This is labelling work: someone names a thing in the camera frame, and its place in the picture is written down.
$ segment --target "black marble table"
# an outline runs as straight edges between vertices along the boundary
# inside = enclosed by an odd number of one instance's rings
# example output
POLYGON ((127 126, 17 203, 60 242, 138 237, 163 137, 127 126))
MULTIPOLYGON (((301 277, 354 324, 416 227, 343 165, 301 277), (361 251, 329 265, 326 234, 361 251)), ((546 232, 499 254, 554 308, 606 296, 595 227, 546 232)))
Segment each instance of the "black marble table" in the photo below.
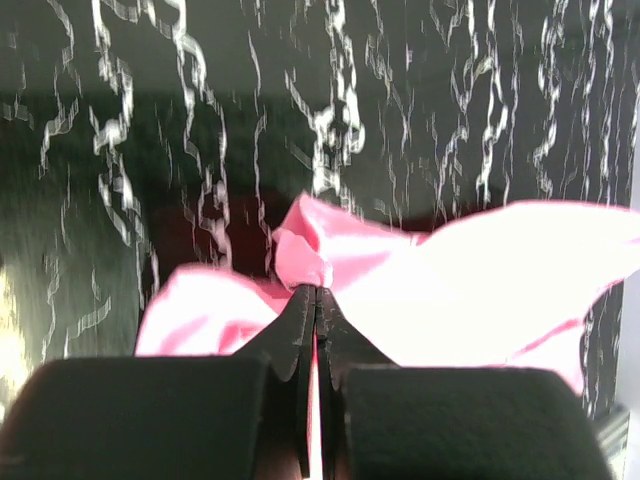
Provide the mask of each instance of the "black marble table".
MULTIPOLYGON (((3 1, 0 405, 43 361, 131 355, 181 263, 272 275, 271 229, 303 190, 426 231, 519 199, 628 205, 639 11, 3 1)), ((612 404, 621 296, 588 317, 592 417, 612 404)))

